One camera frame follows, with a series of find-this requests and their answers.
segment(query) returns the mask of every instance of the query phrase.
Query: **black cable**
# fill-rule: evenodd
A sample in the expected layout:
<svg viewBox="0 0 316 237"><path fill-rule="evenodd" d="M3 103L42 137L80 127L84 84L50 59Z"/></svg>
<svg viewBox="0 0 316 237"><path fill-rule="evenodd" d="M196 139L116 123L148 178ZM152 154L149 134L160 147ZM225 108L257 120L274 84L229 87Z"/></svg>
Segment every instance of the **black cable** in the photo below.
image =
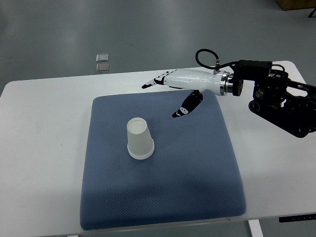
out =
<svg viewBox="0 0 316 237"><path fill-rule="evenodd" d="M284 68L284 66L282 66L282 65L280 65L280 64L272 64L272 66L277 66L277 67L280 67L280 68L282 68L282 69L283 69L283 71L285 72L285 68Z"/></svg>
<svg viewBox="0 0 316 237"><path fill-rule="evenodd" d="M198 55L199 55L199 53L201 53L201 52L208 52L208 53L213 54L213 55L215 56L216 60L219 60L219 57L218 57L218 55L217 55L214 51L212 51L212 50L210 50L210 49L202 48L202 49L198 50L198 51L196 52L196 61L197 61L197 63L198 63L200 66L202 66L202 67L204 67L204 68L207 68L207 69L216 70L216 69L224 68L224 67L231 66L231 65L237 63L237 62L230 62L230 63L226 63L226 64L223 64L223 65L220 65L220 66L218 66L218 67L216 67L216 66L214 66L214 67L213 67L213 66L208 66L208 65L205 65L205 64L201 63L200 60L198 59Z"/></svg>

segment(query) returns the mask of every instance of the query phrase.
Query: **white robotic hand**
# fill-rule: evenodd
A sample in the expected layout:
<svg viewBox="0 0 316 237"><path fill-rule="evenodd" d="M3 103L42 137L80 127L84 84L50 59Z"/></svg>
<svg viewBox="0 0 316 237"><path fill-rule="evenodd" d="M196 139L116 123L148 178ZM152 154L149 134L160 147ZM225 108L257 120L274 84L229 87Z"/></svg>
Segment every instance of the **white robotic hand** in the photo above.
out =
<svg viewBox="0 0 316 237"><path fill-rule="evenodd" d="M229 90L229 83L227 83L229 76L230 73L225 71L216 71L216 74L214 74L199 70L178 69L167 71L147 82L142 88L145 89L159 84L177 89L193 90L180 109L172 115L175 118L192 112L203 100L201 92L204 90L210 90L216 95L226 95L227 90Z"/></svg>

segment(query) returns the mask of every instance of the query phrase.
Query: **black fingertip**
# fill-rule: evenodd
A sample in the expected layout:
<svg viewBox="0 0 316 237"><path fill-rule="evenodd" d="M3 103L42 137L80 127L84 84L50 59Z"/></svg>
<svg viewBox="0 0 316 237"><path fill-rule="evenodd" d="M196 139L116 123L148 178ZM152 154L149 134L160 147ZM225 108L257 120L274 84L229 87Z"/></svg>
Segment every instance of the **black fingertip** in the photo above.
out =
<svg viewBox="0 0 316 237"><path fill-rule="evenodd" d="M173 118L177 118L177 117L180 117L180 116L177 115L177 112L174 112L174 113L172 114L172 117L173 117Z"/></svg>
<svg viewBox="0 0 316 237"><path fill-rule="evenodd" d="M142 86L142 89L146 89L146 88L151 87L151 86L152 86L152 85L146 85L146 84L145 84L145 85Z"/></svg>

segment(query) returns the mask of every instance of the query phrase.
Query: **white paper cup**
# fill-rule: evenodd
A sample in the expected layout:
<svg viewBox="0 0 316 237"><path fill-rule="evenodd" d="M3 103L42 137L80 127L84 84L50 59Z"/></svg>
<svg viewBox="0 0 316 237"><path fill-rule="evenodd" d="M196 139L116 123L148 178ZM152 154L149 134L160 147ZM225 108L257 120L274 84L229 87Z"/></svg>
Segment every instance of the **white paper cup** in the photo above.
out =
<svg viewBox="0 0 316 237"><path fill-rule="evenodd" d="M153 154L155 144L143 118L132 118L128 121L127 149L135 159L146 159Z"/></svg>

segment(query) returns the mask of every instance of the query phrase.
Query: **gray floor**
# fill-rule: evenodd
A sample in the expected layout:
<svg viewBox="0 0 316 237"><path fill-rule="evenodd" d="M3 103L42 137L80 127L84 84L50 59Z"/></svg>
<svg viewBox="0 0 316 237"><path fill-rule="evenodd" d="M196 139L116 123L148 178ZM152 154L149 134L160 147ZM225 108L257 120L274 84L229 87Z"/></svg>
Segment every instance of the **gray floor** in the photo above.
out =
<svg viewBox="0 0 316 237"><path fill-rule="evenodd" d="M282 11L274 0L0 0L0 94L13 80L93 75L98 53L110 54L109 73L123 73L196 67L200 48L216 51L222 63L292 61L316 85L316 17L308 18L310 12ZM260 223L265 237L316 232L315 221ZM250 233L241 222L104 236Z"/></svg>

